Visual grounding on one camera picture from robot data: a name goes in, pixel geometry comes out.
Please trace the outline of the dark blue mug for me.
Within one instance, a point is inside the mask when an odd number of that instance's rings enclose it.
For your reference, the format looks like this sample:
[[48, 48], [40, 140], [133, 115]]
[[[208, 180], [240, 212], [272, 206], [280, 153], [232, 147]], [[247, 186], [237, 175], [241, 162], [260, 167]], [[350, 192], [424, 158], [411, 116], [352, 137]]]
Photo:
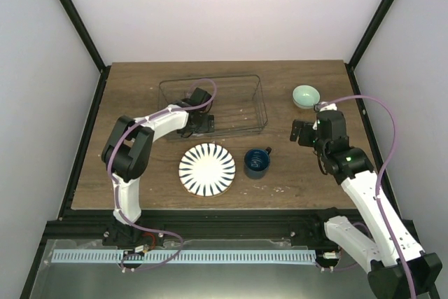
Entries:
[[263, 178], [270, 167], [270, 153], [272, 149], [253, 148], [244, 156], [244, 173], [250, 179]]

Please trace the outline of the black wire dish rack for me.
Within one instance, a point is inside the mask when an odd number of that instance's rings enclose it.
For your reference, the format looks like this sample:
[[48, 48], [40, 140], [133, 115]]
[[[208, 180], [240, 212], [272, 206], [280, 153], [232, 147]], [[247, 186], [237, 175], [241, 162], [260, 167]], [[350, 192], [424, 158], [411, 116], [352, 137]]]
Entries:
[[[259, 134], [267, 125], [267, 112], [261, 79], [256, 74], [208, 75], [217, 86], [217, 94], [208, 108], [203, 110], [195, 124], [166, 136], [170, 141], [198, 138], [219, 138]], [[213, 84], [198, 77], [161, 81], [158, 88], [158, 109], [186, 99], [194, 89], [201, 88], [211, 94]]]

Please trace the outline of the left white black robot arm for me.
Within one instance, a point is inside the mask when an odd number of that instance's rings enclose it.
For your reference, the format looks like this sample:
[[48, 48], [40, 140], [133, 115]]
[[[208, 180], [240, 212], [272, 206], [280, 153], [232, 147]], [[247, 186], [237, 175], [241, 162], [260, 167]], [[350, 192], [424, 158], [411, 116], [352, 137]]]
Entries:
[[189, 97], [170, 104], [147, 116], [121, 116], [101, 153], [113, 185], [115, 219], [122, 223], [119, 238], [129, 246], [138, 244], [143, 228], [136, 222], [141, 217], [139, 182], [149, 163], [153, 142], [187, 126], [191, 113], [201, 112], [212, 104], [217, 93], [195, 88]]

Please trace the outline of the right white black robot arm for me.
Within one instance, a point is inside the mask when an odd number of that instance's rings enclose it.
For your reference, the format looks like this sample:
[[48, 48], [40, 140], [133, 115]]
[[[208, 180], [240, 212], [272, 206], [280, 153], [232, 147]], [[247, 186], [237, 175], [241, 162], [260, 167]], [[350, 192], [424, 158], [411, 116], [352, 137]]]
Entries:
[[376, 298], [415, 298], [435, 284], [442, 262], [416, 241], [382, 190], [364, 150], [350, 145], [344, 114], [319, 111], [313, 123], [294, 120], [290, 140], [314, 150], [324, 174], [350, 197], [370, 231], [365, 235], [336, 209], [313, 224], [312, 239], [345, 250], [366, 272]]

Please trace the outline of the mint green bowl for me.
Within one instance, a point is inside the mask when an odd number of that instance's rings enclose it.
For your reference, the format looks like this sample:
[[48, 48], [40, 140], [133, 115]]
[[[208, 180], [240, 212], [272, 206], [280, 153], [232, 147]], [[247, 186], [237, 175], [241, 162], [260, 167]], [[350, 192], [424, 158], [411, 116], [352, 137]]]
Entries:
[[319, 91], [310, 85], [299, 85], [292, 93], [293, 103], [301, 109], [312, 109], [320, 102]]

